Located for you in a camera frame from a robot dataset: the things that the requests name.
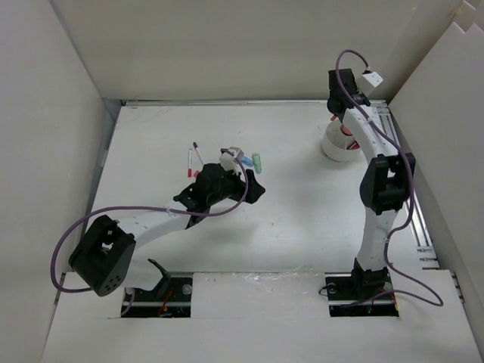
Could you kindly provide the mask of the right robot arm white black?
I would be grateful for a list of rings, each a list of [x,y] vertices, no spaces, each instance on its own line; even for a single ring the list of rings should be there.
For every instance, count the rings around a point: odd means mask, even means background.
[[[365,206],[361,248],[355,258],[349,288],[368,297],[386,283],[384,250],[396,216],[413,195],[415,167],[412,154],[403,154],[397,143],[377,126],[377,111],[366,92],[383,80],[374,72],[363,74],[358,84],[350,69],[331,70],[327,108],[332,114],[321,146],[328,157],[349,162],[364,154],[368,163],[359,195]]]

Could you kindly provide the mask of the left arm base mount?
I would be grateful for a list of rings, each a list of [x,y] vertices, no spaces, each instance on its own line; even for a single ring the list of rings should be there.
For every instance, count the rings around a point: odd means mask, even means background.
[[[121,318],[190,318],[193,277],[191,272],[168,272],[154,259],[148,262],[159,271],[152,290],[125,289]]]

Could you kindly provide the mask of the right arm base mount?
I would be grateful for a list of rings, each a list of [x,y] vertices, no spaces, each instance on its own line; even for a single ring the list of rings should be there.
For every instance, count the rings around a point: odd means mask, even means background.
[[[332,318],[399,317],[388,269],[364,271],[357,262],[350,273],[326,273],[318,293],[327,298]]]

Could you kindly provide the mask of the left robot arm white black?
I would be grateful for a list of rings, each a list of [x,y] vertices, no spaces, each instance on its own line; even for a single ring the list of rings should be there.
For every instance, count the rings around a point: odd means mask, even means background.
[[[106,214],[97,217],[71,254],[69,265],[98,296],[125,287],[162,299],[169,289],[168,271],[155,259],[135,261],[135,251],[164,235],[194,227],[223,200],[253,204],[264,193],[252,170],[235,172],[208,163],[162,212],[119,220]]]

